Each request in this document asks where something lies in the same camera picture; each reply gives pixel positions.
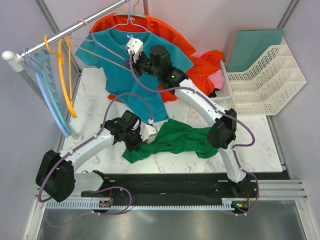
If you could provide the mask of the green t-shirt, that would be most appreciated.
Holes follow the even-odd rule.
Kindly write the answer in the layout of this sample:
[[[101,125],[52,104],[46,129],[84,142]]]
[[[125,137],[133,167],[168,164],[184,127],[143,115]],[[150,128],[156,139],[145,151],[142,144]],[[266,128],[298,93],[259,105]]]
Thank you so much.
[[[208,159],[218,153],[218,149],[211,146],[206,138],[209,130],[209,127],[194,128],[170,118],[162,125],[153,142],[144,143],[139,150],[125,150],[122,157],[131,164],[163,152],[195,152],[199,158]]]

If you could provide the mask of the pink wire hanger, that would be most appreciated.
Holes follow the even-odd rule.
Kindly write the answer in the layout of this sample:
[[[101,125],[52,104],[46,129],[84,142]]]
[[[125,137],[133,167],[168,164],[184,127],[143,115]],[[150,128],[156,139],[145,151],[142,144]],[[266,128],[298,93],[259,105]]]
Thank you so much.
[[[81,38],[81,37],[70,36],[71,39],[76,39],[76,40],[82,40],[82,41],[85,41],[85,42],[96,43],[97,45],[99,45],[103,49],[105,49],[108,52],[112,53],[113,55],[117,56],[121,60],[125,61],[125,59],[122,56],[120,56],[119,54],[117,54],[116,52],[114,52],[111,49],[107,48],[106,46],[104,46],[103,44],[101,44],[100,42],[98,42],[96,40],[94,32],[93,32],[93,28],[87,21],[85,21],[84,19],[81,19],[81,18],[77,19],[77,21],[80,22],[80,23],[83,23],[84,25],[86,25],[89,28],[89,35],[92,37],[92,39],[86,39],[86,38]]]

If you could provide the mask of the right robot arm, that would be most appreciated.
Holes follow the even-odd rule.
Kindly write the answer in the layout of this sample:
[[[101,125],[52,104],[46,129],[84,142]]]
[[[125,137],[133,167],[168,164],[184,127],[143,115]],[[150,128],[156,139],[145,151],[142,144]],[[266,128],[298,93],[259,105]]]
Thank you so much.
[[[250,182],[251,179],[256,179],[256,176],[244,170],[236,152],[236,148],[240,146],[236,143],[237,125],[241,125],[248,132],[251,131],[238,120],[237,112],[233,108],[226,110],[220,107],[203,94],[182,70],[172,65],[170,53],[163,45],[153,46],[149,57],[136,43],[126,46],[126,52],[129,55],[126,66],[142,88],[152,93],[160,93],[160,90],[151,89],[139,80],[143,74],[155,77],[163,87],[163,92],[171,92],[190,105],[210,126],[206,139],[213,148],[218,150],[223,160],[228,180],[231,182],[230,193],[240,197],[251,189],[251,195],[257,198],[259,185]]]

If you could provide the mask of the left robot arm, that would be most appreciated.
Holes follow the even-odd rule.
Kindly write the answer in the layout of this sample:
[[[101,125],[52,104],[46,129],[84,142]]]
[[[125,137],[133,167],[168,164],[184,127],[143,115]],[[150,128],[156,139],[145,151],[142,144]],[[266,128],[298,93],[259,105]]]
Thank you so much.
[[[148,123],[141,125],[141,119],[127,110],[121,117],[105,121],[89,137],[61,152],[47,151],[42,159],[35,183],[41,192],[46,192],[56,202],[66,200],[74,193],[94,192],[106,196],[110,185],[97,171],[77,173],[77,170],[102,150],[123,142],[128,151],[139,150],[157,128]]]

